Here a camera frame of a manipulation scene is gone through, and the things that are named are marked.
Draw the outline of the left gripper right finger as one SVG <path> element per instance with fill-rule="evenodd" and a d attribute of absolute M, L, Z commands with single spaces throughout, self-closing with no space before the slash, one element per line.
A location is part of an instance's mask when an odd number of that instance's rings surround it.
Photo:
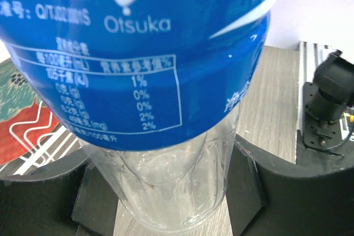
<path fill-rule="evenodd" d="M 353 168 L 312 171 L 237 136 L 228 170 L 233 235 L 352 235 Z"/>

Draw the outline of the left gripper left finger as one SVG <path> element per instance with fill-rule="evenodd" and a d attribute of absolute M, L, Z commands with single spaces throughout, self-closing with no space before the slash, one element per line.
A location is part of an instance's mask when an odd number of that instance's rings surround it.
<path fill-rule="evenodd" d="M 113 235 L 118 197 L 81 150 L 1 177 L 1 235 Z"/>

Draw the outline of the blue labelled plastic bottle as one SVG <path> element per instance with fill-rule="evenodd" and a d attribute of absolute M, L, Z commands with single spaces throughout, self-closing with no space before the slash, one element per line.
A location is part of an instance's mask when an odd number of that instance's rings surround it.
<path fill-rule="evenodd" d="M 222 203 L 276 0 L 1 0 L 1 40 L 145 227 Z"/>

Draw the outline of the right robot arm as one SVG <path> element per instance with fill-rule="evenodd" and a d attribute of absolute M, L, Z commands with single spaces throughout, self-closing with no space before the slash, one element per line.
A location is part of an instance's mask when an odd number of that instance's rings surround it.
<path fill-rule="evenodd" d="M 347 107 L 353 107 L 353 64 L 341 55 L 341 50 L 329 53 L 314 73 L 317 89 L 305 111 L 315 120 L 335 123 Z"/>

